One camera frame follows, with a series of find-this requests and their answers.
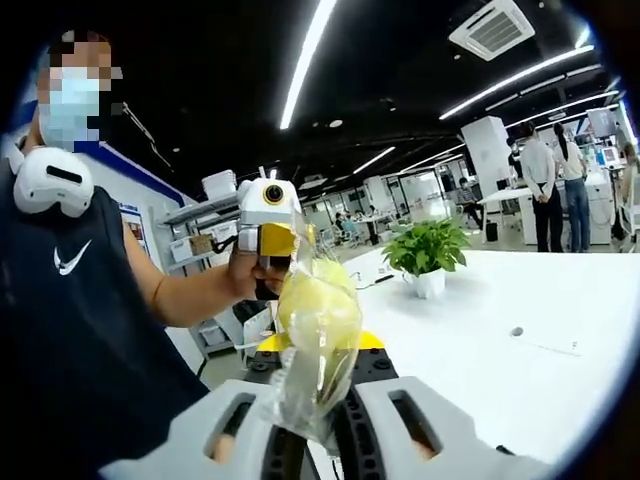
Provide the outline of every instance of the white shirt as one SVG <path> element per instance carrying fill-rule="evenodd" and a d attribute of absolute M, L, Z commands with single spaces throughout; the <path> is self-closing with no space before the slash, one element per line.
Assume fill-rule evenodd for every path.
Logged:
<path fill-rule="evenodd" d="M 542 194 L 551 197 L 556 181 L 556 164 L 553 152 L 547 144 L 537 138 L 527 140 L 520 155 L 520 163 L 522 176 L 533 196 L 536 199 Z M 542 189 L 538 186 L 540 183 L 544 183 Z"/>
<path fill-rule="evenodd" d="M 564 179 L 577 180 L 578 178 L 581 178 L 584 173 L 581 162 L 581 160 L 584 159 L 584 156 L 582 155 L 580 148 L 578 148 L 578 146 L 573 142 L 567 142 L 567 153 L 569 154 L 569 158 L 565 160 L 564 153 L 562 153 L 560 145 L 553 150 L 556 162 L 562 165 Z"/>

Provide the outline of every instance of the black sleeveless shirt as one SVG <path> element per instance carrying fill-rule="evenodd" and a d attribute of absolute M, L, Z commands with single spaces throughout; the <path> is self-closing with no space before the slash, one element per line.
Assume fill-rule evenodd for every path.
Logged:
<path fill-rule="evenodd" d="M 8 163 L 0 159 L 3 456 L 23 478 L 40 468 L 95 478 L 160 445 L 208 390 L 138 289 L 117 203 L 97 187 L 80 218 L 55 207 L 22 214 Z"/>

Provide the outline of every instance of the hand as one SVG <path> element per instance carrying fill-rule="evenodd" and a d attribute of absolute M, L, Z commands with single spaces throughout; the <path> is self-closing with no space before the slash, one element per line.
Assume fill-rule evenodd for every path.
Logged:
<path fill-rule="evenodd" d="M 234 248 L 227 275 L 235 297 L 242 300 L 255 300 L 256 280 L 264 280 L 269 290 L 276 294 L 280 293 L 286 270 L 277 268 L 265 270 L 258 261 L 257 254 Z"/>

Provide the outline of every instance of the white neck device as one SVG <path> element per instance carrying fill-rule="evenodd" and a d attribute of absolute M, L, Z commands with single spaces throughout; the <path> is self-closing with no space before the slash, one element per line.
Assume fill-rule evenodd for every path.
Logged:
<path fill-rule="evenodd" d="M 77 155 L 60 148 L 37 147 L 25 157 L 3 137 L 2 157 L 9 159 L 16 175 L 13 199 L 21 212 L 41 213 L 59 203 L 62 213 L 78 218 L 89 208 L 93 180 Z"/>

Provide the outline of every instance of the face mask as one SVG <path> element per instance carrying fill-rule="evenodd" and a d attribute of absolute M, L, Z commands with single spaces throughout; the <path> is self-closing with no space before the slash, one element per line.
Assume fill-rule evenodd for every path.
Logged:
<path fill-rule="evenodd" d="M 39 105 L 40 134 L 49 147 L 73 151 L 74 142 L 98 141 L 87 119 L 100 113 L 100 80 L 88 78 L 86 67 L 51 69 L 59 73 L 59 89 L 50 90 L 49 103 Z"/>

